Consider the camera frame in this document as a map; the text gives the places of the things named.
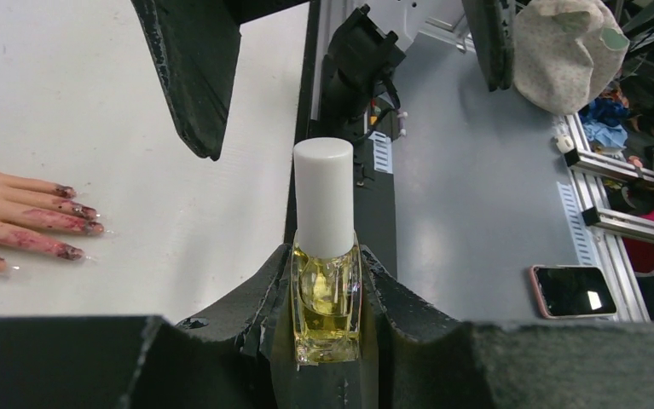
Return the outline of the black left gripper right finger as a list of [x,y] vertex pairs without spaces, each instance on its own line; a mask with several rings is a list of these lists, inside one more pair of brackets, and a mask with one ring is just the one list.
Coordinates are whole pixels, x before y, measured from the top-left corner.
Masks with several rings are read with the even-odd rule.
[[455,320],[366,247],[383,408],[654,408],[654,323]]

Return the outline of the white nail polish cap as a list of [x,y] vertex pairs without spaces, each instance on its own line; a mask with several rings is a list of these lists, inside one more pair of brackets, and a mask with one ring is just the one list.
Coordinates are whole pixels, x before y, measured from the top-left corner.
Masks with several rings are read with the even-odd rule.
[[293,148],[296,240],[309,256],[335,258],[355,242],[353,146],[320,137]]

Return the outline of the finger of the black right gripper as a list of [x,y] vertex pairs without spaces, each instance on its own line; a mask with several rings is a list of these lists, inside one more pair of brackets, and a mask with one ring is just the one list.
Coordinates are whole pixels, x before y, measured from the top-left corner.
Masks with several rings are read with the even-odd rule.
[[477,61],[489,92],[512,87],[515,0],[463,0]]
[[219,160],[242,25],[296,1],[132,2],[177,135],[199,158]]

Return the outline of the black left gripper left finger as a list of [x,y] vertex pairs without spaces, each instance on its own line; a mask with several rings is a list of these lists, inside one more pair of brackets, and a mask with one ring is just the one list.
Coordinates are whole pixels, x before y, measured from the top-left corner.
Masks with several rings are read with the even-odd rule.
[[273,408],[261,324],[290,253],[177,324],[158,315],[0,318],[0,408]]

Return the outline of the yellow nail polish bottle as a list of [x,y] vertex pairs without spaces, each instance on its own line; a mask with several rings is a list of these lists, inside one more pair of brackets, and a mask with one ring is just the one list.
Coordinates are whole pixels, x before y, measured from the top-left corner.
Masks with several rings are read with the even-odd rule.
[[310,256],[294,243],[290,300],[298,365],[360,358],[362,259],[357,239],[347,253],[335,258]]

